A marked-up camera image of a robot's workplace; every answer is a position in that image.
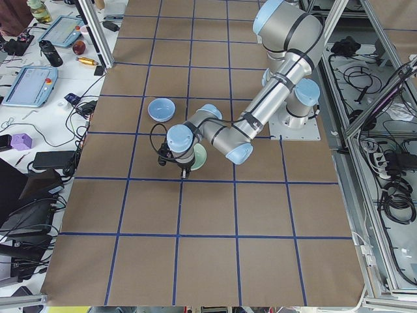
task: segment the white table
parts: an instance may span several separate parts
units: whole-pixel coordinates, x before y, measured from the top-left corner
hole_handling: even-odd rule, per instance
[[[49,12],[53,19],[56,19],[59,15],[78,15],[77,9],[74,5],[66,5],[62,1],[55,3],[52,0],[46,0],[45,2]],[[97,11],[99,20],[103,20],[103,10]],[[40,48],[38,47],[38,38],[44,32],[42,29],[31,29],[30,34],[34,35],[35,38],[32,41],[30,47],[26,51],[23,57],[15,57],[15,59],[21,59],[20,61],[12,61],[9,63],[2,64],[0,66],[0,85],[11,85],[16,78],[16,73],[20,70],[18,67],[25,65],[36,65],[36,66],[49,66],[48,60],[40,55]],[[108,29],[104,29],[104,34],[108,40],[109,47],[113,51],[118,32],[112,32]],[[88,57],[91,59],[98,60],[97,54],[94,50],[93,45],[87,45],[87,49],[82,57]],[[25,108],[25,107],[8,107],[0,105],[0,124],[8,121],[10,118],[14,119],[16,123],[31,123],[34,124],[39,131],[41,131],[46,139],[53,145],[59,145],[60,143],[70,140],[73,135],[66,129],[65,121],[68,114],[71,112],[71,105],[64,99],[64,96],[69,93],[74,93],[78,96],[84,94],[89,86],[91,86],[99,76],[94,76],[95,67],[83,65],[76,61],[77,55],[74,54],[72,48],[59,48],[56,47],[59,55],[64,61],[64,64],[58,68],[59,78],[55,84],[54,90],[52,91],[47,102],[39,108]],[[104,78],[96,83],[91,90],[87,93],[88,95],[98,96],[102,88]],[[5,96],[8,88],[0,87],[0,95]],[[83,100],[90,101],[97,98],[85,98]],[[31,113],[28,117],[23,119],[29,112],[36,110]],[[74,128],[81,125],[85,125],[86,120],[79,115],[72,117]],[[26,173],[26,167],[30,163],[36,152],[39,151],[59,151],[59,150],[75,150],[74,138],[71,142],[59,147],[53,148],[46,144],[40,134],[29,125],[14,125],[8,128],[1,134],[19,134],[26,133],[32,139],[32,149],[26,151],[17,151],[11,149],[0,153],[0,158],[6,160],[9,164],[15,165],[16,162],[22,155],[26,155],[23,160],[16,166],[21,172]],[[72,187],[72,181],[65,185],[65,189],[61,192],[61,195],[67,200]],[[61,226],[63,212],[55,214],[53,219],[53,225],[56,227]],[[14,284],[11,286],[0,288],[0,297],[11,296],[20,286],[27,286],[33,293],[38,293],[44,281],[45,274],[34,275],[31,279],[25,280],[21,284]],[[19,312],[18,309],[4,310],[4,312]]]

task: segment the purple cube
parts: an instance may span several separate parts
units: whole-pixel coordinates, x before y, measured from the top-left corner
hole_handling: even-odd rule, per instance
[[[18,151],[32,148],[32,138],[28,134],[12,135],[12,147]]]

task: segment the light blue joint cap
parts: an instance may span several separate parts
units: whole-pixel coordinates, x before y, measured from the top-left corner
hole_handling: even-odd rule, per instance
[[[226,158],[235,163],[241,165],[245,162],[253,151],[253,146],[250,143],[244,143],[234,148],[232,151],[226,154]]]
[[[193,132],[182,124],[172,126],[167,133],[167,142],[173,152],[185,152],[193,142]]]
[[[283,0],[268,0],[264,3],[264,5],[259,10],[258,14],[256,15],[255,21],[253,21],[253,32],[256,35],[259,35],[261,32],[262,27],[265,23],[269,20],[271,15],[275,12],[275,10],[280,6]]]
[[[303,78],[295,86],[295,95],[303,105],[314,106],[319,101],[320,88],[315,81]]]
[[[214,105],[209,104],[209,103],[199,108],[197,112],[198,111],[207,111],[207,112],[214,114],[218,119],[223,119],[222,113],[218,110],[218,108],[216,108]]]

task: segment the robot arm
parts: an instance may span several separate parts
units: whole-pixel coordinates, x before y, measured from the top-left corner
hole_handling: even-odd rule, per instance
[[[235,164],[242,164],[250,156],[251,140],[319,62],[324,49],[323,27],[317,18],[283,0],[268,0],[263,5],[253,31],[261,36],[270,59],[280,56],[275,59],[276,68],[230,128],[222,121],[220,111],[206,104],[184,124],[168,130],[167,144],[182,168],[183,178],[187,178],[194,163],[192,147],[203,138]],[[305,111],[300,102],[293,110]]]

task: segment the blue bowl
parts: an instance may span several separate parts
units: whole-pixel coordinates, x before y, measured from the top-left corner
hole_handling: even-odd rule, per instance
[[[148,106],[148,114],[157,122],[169,121],[175,113],[175,104],[167,98],[153,100]]]

